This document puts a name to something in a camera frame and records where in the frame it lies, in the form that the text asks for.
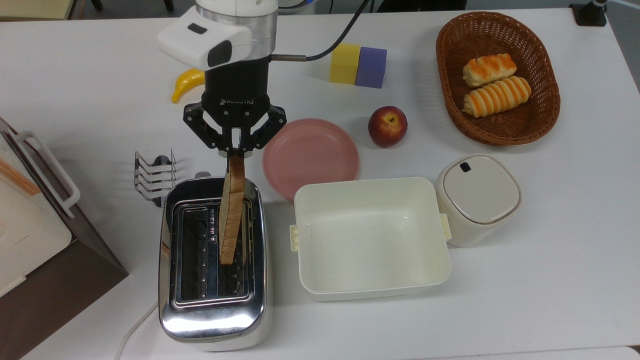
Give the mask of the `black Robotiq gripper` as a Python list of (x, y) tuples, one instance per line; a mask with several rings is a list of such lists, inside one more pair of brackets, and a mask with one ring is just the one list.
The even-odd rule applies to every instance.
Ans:
[[(268, 95), (271, 57), (239, 61), (205, 72), (201, 103), (183, 108), (183, 121), (210, 150), (222, 157), (235, 153), (230, 124), (242, 124), (242, 153), (249, 157), (262, 150), (286, 125), (283, 107), (272, 105)], [(205, 119), (208, 114), (221, 128), (215, 130)], [(252, 127), (266, 115), (256, 130)]]

